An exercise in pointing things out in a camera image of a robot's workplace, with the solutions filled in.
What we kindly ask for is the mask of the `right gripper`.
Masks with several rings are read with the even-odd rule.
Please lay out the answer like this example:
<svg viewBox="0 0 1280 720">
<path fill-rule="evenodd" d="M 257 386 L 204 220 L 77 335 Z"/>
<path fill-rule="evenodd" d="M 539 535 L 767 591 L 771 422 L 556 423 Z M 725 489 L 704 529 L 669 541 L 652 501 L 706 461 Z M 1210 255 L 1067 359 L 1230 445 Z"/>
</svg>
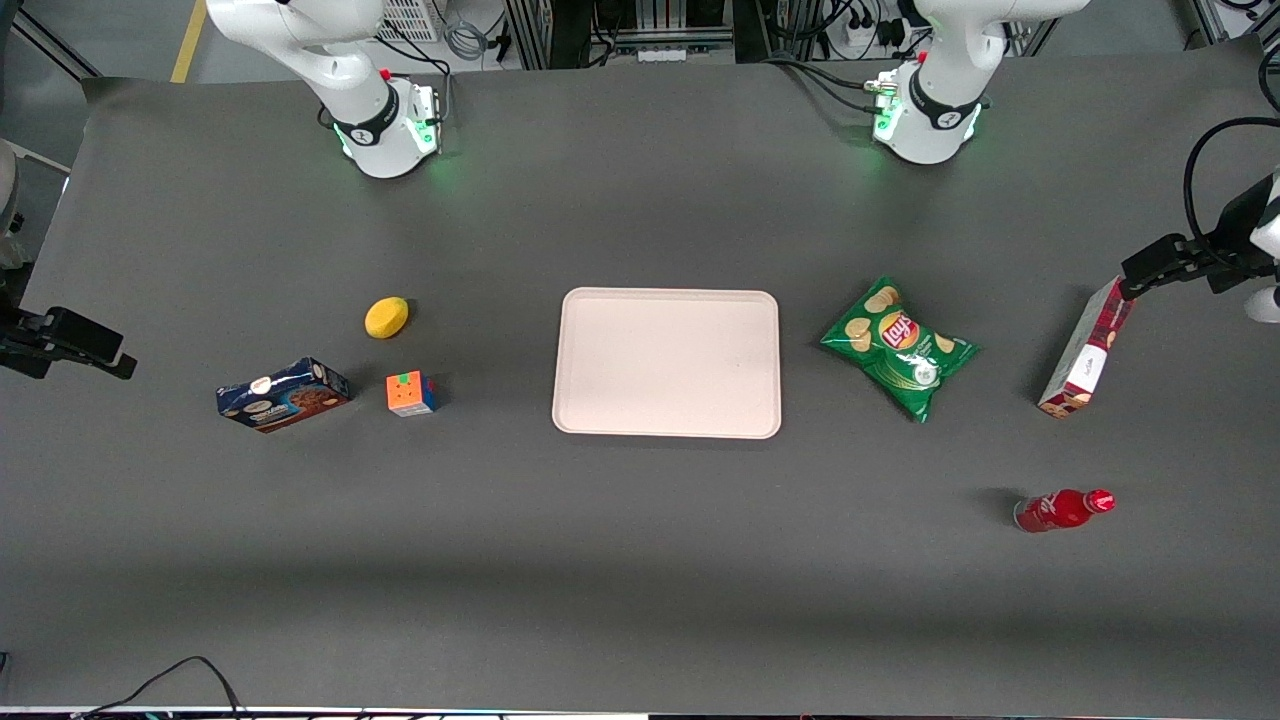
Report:
<svg viewBox="0 0 1280 720">
<path fill-rule="evenodd" d="M 42 336 L 46 316 L 13 305 L 1 306 L 1 366 L 28 378 L 41 380 L 52 365 L 46 356 L 46 338 Z M 96 361 L 96 368 L 109 375 L 128 380 L 133 377 L 137 360 L 119 354 L 111 363 Z"/>
</svg>

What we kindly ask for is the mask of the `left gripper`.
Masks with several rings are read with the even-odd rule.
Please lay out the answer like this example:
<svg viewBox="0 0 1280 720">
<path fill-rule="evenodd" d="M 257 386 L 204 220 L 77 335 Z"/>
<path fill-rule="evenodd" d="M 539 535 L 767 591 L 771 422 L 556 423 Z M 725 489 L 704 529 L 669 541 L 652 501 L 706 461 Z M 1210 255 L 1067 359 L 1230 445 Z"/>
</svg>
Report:
<svg viewBox="0 0 1280 720">
<path fill-rule="evenodd" d="M 1213 266 L 1211 290 L 1222 293 L 1245 281 L 1270 278 L 1272 284 L 1245 301 L 1245 314 L 1260 323 L 1277 322 L 1277 179 L 1262 178 L 1228 201 L 1210 231 L 1196 215 L 1194 191 L 1187 187 L 1187 222 L 1201 252 Z M 1132 302 L 1140 282 L 1117 279 L 1117 292 Z"/>
</svg>

